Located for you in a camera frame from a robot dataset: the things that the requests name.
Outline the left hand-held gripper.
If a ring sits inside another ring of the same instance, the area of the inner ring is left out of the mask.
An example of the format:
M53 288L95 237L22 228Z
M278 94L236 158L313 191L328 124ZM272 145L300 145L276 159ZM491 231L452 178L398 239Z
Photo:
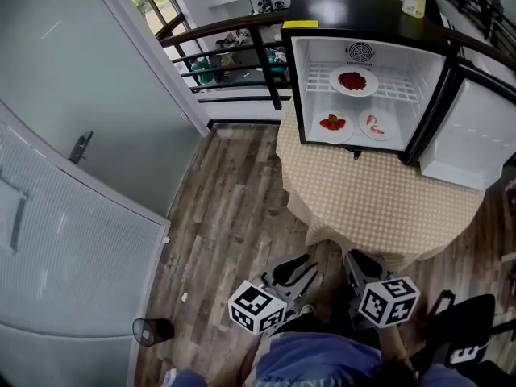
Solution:
M227 303L229 318L254 335L276 329L318 275L318 263L314 263L290 280L309 259L306 253L282 256L269 262L261 278L244 281L230 296Z

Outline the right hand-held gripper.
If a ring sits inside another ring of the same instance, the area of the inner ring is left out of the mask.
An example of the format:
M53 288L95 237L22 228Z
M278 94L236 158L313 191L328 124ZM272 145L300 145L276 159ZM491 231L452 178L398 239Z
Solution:
M344 268L348 284L358 295L350 302L355 331L397 326L410 319L420 291L408 277L385 281L389 271L382 256L352 249L344 257ZM356 282L367 284L358 288Z

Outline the white round plate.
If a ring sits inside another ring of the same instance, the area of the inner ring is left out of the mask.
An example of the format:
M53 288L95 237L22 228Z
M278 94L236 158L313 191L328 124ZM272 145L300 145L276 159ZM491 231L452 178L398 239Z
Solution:
M383 135L376 135L370 131L370 127L366 124L366 119L369 115L374 115L377 118L377 124L383 132ZM370 110L364 110L360 113L359 117L359 126L362 132L369 137L370 139L377 141L386 141L391 139L394 134L395 121L393 120L393 116L387 113L384 110L378 109L376 107Z
M319 122L326 118L329 114L335 114L342 119L346 119L346 126L340 131L328 131L319 125ZM314 114L310 136L318 141L330 144L345 144L354 134L354 123L352 119L343 112L335 110L326 110Z
M358 73L359 75L361 75L366 82L365 88L361 90L346 89L343 85L339 83L339 76L343 73ZM330 73L329 82L331 84L331 87L337 90L338 92L356 98L372 96L377 92L379 87L379 81L373 73L371 73L367 69L356 66L343 66L333 70Z

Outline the red strawberries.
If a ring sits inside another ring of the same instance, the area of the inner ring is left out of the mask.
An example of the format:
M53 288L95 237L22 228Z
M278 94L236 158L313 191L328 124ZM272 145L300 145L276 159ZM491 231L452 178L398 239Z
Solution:
M319 122L319 125L328 131L340 131L346 126L346 119L342 119L335 114L329 114Z

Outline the black mini fridge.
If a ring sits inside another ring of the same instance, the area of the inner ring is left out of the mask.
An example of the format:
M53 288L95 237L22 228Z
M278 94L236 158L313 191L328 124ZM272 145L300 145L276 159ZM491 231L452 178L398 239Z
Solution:
M516 158L516 72L442 39L432 46L428 37L395 43L371 35L405 35L409 27L402 21L414 19L398 0L292 0L281 38L286 40L299 138L304 144L335 145L356 155L366 149L394 153L426 177L486 190ZM416 20L461 32L460 15L435 0L427 0L424 17ZM396 69L411 77L418 103L307 93L301 77L311 61ZM360 129L360 113L374 107L393 116L391 139L373 140ZM310 136L314 114L326 110L352 119L354 134L345 144Z

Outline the person's right forearm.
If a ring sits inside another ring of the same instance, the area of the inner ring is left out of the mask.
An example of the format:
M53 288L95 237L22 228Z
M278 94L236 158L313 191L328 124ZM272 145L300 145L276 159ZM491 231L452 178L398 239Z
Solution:
M407 354L406 347L397 326L380 328L378 330L381 357L383 364L400 364L404 369L414 374L414 367Z

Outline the person's left forearm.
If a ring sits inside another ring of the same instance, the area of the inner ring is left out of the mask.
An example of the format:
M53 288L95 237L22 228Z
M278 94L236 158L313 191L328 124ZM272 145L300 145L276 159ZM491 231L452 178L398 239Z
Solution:
M268 338L267 335L260 335L254 338L254 340L249 345L245 355L243 356L241 365L239 366L238 375L236 378L236 385L238 387L243 387L243 384L249 374L252 371L253 362L256 358L257 352L260 348L260 345L263 341Z

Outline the person's black trousers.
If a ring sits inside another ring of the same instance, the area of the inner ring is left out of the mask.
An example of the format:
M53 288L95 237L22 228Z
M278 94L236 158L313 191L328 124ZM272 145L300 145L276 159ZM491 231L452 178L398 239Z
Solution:
M302 314L279 327L275 335L287 332L325 333L355 339L356 333L349 314L349 302L354 294L355 291L351 285L342 284L337 292L328 322L323 322L316 314Z

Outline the person's blue shirt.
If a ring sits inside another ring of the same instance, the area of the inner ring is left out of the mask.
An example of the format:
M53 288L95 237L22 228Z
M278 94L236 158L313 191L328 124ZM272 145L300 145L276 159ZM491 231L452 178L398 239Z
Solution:
M234 370L211 385L190 370L170 370L162 387L238 387ZM417 379L400 364L383 364L381 352L325 333L287 332L262 342L243 387L476 387L440 364Z

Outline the black office chair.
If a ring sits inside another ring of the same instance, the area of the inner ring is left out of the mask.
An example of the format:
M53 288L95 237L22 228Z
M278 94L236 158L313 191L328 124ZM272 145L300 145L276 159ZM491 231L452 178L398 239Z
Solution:
M516 374L510 375L491 360L485 360L489 341L509 332L516 340L516 318L493 325L495 297L485 294L455 303L455 294L444 290L427 316L426 342L412 357L420 376L433 364L456 370L478 387L516 387Z

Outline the black doorstop cup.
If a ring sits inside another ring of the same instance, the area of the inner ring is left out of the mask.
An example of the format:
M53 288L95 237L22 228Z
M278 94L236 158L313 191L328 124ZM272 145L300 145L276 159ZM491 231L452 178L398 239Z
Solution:
M173 324L166 318L137 318L132 323L135 340L143 347L151 347L172 339L175 335Z

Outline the dark wooden handrail railing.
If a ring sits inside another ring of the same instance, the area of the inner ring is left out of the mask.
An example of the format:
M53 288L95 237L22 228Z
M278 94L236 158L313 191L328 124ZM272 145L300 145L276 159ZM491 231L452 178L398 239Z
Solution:
M213 85L207 85L206 89L226 89L226 88L244 88L251 86L264 86L268 90L267 95L260 96L251 96L245 95L241 99L244 101L259 101L259 100L270 100L273 102L274 108L279 110L281 108L281 101L286 100L287 97L285 95L280 95L279 89L288 89L290 87L290 81L286 80L283 82L275 81L273 77L272 68L274 67L268 61L268 57L266 55L265 50L267 48L280 48L286 46L286 40L274 40L273 42L265 43L260 34L260 28L271 26L275 24L283 23L285 20L285 13L271 13L271 14L262 14L262 15L248 15L244 17L239 17L236 19L224 20L217 23L212 23L203 27L198 27L191 31L186 31L181 33L180 35L173 35L173 29L178 26L179 21L181 20L181 16L178 15L173 21L167 24L161 31L159 31L156 35L158 42L160 43L162 48L174 47L180 57L175 61L183 62L188 64L193 59L200 57L201 54L196 53L194 55L186 55L183 53L181 49L181 45L183 43L199 40L201 38L205 38L207 36L224 34L229 31L236 31L239 29L245 29L249 32L251 36L252 42L250 44L244 44L240 46L231 46L220 48L216 50L211 50L208 52L202 53L202 56L210 56L210 55L218 55L221 53L231 53L231 52L239 52L239 51L247 51L251 50L256 53L258 58L257 64L246 64L241 66L231 66L231 67L220 67L214 69L201 70L197 72L188 72L186 74L187 77L196 78L200 74L206 73L217 73L217 72L227 72L227 71L236 71L236 70L245 70L252 69L254 67L261 68L262 73L264 74L264 78L260 81L248 81L248 82L236 82L229 84L220 84L216 83ZM482 55L487 56L488 58L495 60L505 67L509 68L511 71L516 72L516 60L508 57L503 54L500 50L490 46L489 44L485 44L476 40L468 35L465 35L458 31L453 31L452 29L447 29L445 27L441 27L435 23L429 22L427 20L403 20L402 25L407 25L409 28L405 35L402 35L400 31L396 33L388 33L388 32L376 32L374 31L371 35L374 40L386 42L391 39L395 43L406 43L408 41L417 42L417 40L423 41L426 37L430 39L430 43L432 46L437 44L437 39L442 39L447 43L450 43L452 47L457 48L468 48L472 49L475 52L478 52Z

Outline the black metal walkway railing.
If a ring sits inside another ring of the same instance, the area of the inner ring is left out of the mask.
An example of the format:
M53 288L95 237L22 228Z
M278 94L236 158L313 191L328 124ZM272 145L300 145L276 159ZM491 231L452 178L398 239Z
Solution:
M492 0L447 0L462 15L464 15L483 37L495 48L504 52L507 56L516 58L516 23L512 22L505 14L497 22L496 40L493 43L492 35Z

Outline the frosted glass door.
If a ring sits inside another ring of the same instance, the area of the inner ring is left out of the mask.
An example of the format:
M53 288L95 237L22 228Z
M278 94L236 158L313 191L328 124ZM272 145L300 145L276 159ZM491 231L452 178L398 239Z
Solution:
M0 102L80 169L169 212L201 140L185 84L131 0L0 0Z

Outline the window with black frame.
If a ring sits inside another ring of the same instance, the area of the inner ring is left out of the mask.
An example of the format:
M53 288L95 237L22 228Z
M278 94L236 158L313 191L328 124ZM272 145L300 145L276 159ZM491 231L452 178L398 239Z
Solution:
M190 30L177 0L132 0L152 34L159 40Z

